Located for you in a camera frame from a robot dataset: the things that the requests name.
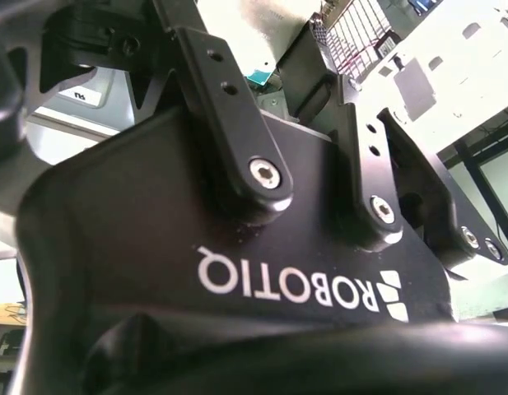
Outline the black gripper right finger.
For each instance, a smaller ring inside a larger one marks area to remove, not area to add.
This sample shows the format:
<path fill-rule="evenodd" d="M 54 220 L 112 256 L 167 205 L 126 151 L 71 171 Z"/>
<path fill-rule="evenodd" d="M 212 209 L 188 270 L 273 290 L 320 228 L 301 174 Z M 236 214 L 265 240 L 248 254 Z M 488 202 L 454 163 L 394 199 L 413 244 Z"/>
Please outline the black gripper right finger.
<path fill-rule="evenodd" d="M 333 139 L 339 217 L 364 250 L 379 252 L 413 230 L 449 270 L 508 266 L 508 252 L 438 157 L 389 109 L 365 105 L 338 72 L 319 22 L 307 22 L 278 61 L 290 115 Z"/>

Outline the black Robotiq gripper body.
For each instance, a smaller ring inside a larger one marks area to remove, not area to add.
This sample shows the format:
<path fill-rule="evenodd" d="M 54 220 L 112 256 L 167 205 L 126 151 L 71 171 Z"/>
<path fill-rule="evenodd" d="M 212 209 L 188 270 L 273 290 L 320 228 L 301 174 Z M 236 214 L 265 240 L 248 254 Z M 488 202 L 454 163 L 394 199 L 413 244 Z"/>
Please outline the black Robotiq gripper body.
<path fill-rule="evenodd" d="M 222 208 L 173 108 L 46 171 L 18 213 L 13 394 L 508 394 L 508 328 L 458 323 L 413 230 L 338 219 L 333 142 L 268 118 L 294 178 L 267 225 Z"/>

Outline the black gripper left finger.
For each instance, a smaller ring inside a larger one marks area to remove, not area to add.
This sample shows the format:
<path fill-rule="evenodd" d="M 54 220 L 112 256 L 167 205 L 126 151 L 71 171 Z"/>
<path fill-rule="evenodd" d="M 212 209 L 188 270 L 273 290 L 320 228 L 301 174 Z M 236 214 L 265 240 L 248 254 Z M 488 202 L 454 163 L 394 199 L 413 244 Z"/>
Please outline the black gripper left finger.
<path fill-rule="evenodd" d="M 101 67 L 126 73 L 143 126 L 176 101 L 187 107 L 225 209 L 274 219 L 290 206 L 291 172 L 194 1 L 0 1 L 0 162 L 23 147 L 29 115 Z"/>

